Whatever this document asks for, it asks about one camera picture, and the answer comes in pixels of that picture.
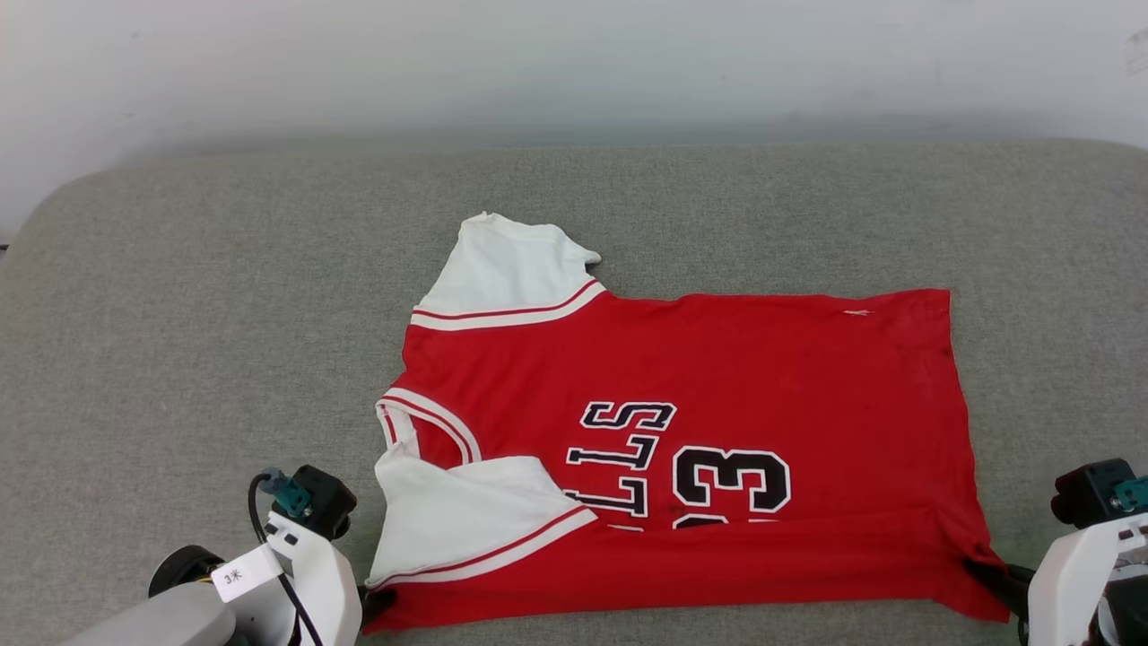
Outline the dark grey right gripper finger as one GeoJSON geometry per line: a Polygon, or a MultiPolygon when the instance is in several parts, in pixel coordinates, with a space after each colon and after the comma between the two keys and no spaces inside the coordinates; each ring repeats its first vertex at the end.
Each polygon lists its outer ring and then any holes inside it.
{"type": "Polygon", "coordinates": [[[1021,565],[988,565],[987,562],[964,560],[965,573],[996,601],[1004,605],[1009,613],[1022,621],[1029,621],[1027,593],[1035,571],[1021,565]]]}

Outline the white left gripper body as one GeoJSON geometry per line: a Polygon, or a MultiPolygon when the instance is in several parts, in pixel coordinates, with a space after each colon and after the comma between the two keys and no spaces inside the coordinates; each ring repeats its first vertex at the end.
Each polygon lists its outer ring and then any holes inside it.
{"type": "Polygon", "coordinates": [[[360,593],[347,557],[302,519],[271,512],[263,543],[225,561],[177,548],[152,577],[172,645],[352,645],[360,593]]]}

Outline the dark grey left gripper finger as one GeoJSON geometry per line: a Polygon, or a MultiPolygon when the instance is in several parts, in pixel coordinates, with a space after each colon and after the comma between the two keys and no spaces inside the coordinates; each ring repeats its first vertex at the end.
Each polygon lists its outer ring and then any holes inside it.
{"type": "Polygon", "coordinates": [[[395,602],[396,593],[393,589],[369,589],[360,585],[360,629],[370,630],[395,602]]]}

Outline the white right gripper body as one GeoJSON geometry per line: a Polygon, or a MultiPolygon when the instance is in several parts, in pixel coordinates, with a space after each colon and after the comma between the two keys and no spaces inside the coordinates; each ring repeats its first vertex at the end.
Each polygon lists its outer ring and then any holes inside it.
{"type": "Polygon", "coordinates": [[[1054,540],[1027,592],[1030,645],[1085,645],[1112,581],[1145,577],[1145,513],[1114,519],[1054,540]]]}

